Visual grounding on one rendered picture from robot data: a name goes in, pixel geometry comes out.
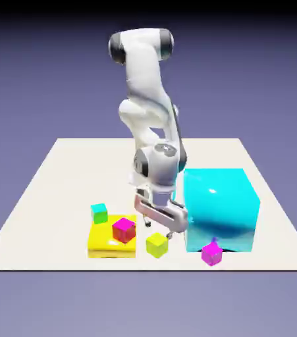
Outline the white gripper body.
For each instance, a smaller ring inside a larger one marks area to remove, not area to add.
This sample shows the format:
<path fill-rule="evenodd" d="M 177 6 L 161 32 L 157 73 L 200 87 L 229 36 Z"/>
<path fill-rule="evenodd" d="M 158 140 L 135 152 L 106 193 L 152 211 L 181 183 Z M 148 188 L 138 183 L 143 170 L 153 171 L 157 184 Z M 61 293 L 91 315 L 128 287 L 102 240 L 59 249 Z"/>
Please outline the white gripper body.
<path fill-rule="evenodd" d="M 181 233 L 188 228 L 188 211 L 184 205 L 168 200 L 164 207 L 156 207 L 140 194 L 135 195 L 134 207 L 137 212 L 167 227 L 170 232 Z"/>

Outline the small yellow cube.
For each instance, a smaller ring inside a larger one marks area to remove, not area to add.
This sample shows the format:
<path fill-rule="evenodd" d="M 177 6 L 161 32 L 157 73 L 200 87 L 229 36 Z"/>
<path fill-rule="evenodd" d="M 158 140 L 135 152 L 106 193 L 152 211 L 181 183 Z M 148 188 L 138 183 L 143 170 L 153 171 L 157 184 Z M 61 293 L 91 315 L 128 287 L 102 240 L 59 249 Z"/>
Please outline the small yellow cube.
<path fill-rule="evenodd" d="M 156 232 L 146 239 L 146 251 L 155 258 L 160 258 L 168 252 L 168 239 Z"/>

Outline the small red cube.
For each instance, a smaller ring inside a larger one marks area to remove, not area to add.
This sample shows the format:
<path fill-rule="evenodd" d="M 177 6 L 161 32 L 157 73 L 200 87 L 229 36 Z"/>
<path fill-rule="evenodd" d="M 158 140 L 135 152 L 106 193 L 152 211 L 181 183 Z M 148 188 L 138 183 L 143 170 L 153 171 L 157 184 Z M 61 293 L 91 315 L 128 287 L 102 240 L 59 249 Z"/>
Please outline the small red cube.
<path fill-rule="evenodd" d="M 136 224 L 127 218 L 120 218 L 112 225 L 113 237 L 119 242 L 127 244 L 136 236 Z"/>

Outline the small magenta cube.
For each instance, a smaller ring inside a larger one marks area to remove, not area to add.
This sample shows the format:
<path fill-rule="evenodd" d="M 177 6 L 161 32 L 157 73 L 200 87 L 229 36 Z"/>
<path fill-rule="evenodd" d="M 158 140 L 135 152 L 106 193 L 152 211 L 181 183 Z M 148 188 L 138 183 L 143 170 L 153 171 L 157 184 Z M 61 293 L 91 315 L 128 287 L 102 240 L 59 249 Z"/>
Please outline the small magenta cube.
<path fill-rule="evenodd" d="M 217 242 L 202 247 L 202 260 L 209 266 L 216 265 L 222 260 L 223 249 L 220 248 Z"/>

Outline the small green cube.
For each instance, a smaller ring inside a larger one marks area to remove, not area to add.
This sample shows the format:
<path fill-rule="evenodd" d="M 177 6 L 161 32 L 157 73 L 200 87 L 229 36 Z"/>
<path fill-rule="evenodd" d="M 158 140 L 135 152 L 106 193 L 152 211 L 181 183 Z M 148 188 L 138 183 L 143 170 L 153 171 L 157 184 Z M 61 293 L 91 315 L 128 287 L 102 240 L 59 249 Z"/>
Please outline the small green cube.
<path fill-rule="evenodd" d="M 101 224 L 108 221 L 108 211 L 104 203 L 91 205 L 91 215 L 94 224 Z"/>

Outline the large yellow box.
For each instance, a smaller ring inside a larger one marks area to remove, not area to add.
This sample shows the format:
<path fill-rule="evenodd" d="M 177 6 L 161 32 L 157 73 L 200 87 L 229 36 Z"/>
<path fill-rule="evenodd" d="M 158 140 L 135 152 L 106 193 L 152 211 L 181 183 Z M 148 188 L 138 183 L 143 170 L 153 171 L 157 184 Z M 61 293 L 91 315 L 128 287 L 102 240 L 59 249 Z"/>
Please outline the large yellow box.
<path fill-rule="evenodd" d="M 88 257 L 90 258 L 135 258 L 136 236 L 127 244 L 113 237 L 112 225 L 120 218 L 127 218 L 136 224 L 136 215 L 109 215 L 108 221 L 94 224 L 88 236 Z"/>

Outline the large cyan box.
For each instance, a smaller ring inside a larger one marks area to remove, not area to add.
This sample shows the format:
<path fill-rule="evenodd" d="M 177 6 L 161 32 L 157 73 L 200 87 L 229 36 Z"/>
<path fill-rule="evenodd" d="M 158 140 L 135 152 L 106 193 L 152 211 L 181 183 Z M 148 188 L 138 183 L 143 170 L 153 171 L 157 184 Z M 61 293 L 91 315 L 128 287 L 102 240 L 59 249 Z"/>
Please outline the large cyan box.
<path fill-rule="evenodd" d="M 242 168 L 188 168 L 183 178 L 188 210 L 186 250 L 215 240 L 225 251 L 251 252 L 260 199 Z"/>

